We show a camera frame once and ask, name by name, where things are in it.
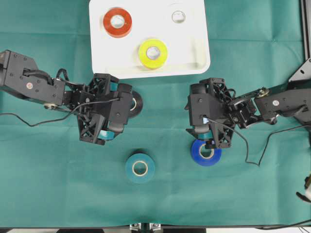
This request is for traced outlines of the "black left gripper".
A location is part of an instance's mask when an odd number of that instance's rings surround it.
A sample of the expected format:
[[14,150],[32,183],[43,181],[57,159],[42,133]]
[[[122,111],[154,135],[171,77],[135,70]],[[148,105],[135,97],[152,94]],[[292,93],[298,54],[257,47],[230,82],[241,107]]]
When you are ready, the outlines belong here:
[[69,90],[64,92],[63,105],[75,110],[80,140],[98,145],[113,140],[115,133],[105,128],[105,106],[113,101],[109,92],[118,92],[119,79],[110,74],[95,74],[86,85],[70,82],[64,73],[64,81]]

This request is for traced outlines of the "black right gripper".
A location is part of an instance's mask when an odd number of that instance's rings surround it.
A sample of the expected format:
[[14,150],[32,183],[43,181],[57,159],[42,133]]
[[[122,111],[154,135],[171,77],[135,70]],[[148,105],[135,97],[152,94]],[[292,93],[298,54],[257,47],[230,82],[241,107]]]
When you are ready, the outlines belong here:
[[[229,148],[236,126],[245,129],[258,121],[257,108],[252,100],[258,91],[236,97],[236,91],[227,88],[224,79],[209,78],[201,83],[206,86],[208,97],[209,110],[206,117],[212,121],[206,133],[196,133],[193,128],[186,131],[195,137],[193,147],[196,149],[201,146],[207,149]],[[189,110],[190,107],[188,101],[184,109]]]

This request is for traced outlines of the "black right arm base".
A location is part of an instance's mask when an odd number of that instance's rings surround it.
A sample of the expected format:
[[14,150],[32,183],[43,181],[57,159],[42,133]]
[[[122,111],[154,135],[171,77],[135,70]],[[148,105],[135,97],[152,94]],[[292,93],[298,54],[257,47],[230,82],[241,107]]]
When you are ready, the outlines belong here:
[[305,81],[311,78],[311,59],[306,60],[289,78],[289,82]]

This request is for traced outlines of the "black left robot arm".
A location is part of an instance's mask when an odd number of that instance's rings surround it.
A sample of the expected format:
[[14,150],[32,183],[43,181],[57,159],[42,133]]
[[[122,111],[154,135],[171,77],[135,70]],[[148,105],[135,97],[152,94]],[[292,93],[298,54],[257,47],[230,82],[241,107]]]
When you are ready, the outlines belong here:
[[40,70],[34,59],[4,50],[0,53],[0,89],[45,109],[66,113],[61,121],[76,116],[81,141],[104,145],[124,129],[124,91],[119,80],[109,74],[94,74],[89,84],[74,83],[63,68],[53,78]]

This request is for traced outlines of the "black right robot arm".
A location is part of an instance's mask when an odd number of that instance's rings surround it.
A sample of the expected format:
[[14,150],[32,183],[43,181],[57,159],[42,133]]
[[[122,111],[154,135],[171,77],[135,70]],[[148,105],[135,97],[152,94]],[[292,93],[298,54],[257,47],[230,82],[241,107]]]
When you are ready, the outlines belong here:
[[310,131],[311,83],[294,81],[236,96],[224,79],[208,78],[190,86],[185,110],[191,126],[186,131],[209,149],[229,148],[235,127],[275,125],[278,116],[293,117]]

